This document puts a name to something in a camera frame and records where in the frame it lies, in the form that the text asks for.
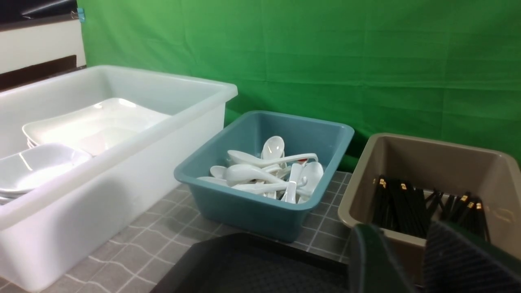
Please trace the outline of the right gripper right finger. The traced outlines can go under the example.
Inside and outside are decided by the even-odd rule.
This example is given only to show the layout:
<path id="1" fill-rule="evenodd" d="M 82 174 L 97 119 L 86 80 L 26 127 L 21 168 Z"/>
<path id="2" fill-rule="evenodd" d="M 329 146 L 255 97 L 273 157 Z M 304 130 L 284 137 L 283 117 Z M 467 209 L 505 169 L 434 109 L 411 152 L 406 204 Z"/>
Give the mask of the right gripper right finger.
<path id="1" fill-rule="evenodd" d="M 425 243 L 426 293 L 519 293 L 520 260 L 456 224 L 435 221 Z"/>

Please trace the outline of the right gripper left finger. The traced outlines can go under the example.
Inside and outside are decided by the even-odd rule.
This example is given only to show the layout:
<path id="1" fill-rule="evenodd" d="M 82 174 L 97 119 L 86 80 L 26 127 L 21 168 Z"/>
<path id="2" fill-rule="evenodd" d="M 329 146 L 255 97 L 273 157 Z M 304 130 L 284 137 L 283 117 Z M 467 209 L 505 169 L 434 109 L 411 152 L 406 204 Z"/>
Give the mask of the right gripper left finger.
<path id="1" fill-rule="evenodd" d="M 385 234 L 374 225 L 357 224 L 350 232 L 348 264 L 351 293 L 414 293 Z"/>

